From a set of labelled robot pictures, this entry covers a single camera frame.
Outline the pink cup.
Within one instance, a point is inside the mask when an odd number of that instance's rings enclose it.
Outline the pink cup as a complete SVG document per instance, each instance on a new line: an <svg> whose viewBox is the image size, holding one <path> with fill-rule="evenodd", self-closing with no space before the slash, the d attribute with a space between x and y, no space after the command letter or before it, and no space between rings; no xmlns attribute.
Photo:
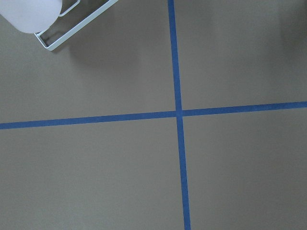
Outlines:
<svg viewBox="0 0 307 230"><path fill-rule="evenodd" d="M33 34L48 29L58 18L61 0L2 0L0 14L17 30Z"/></svg>

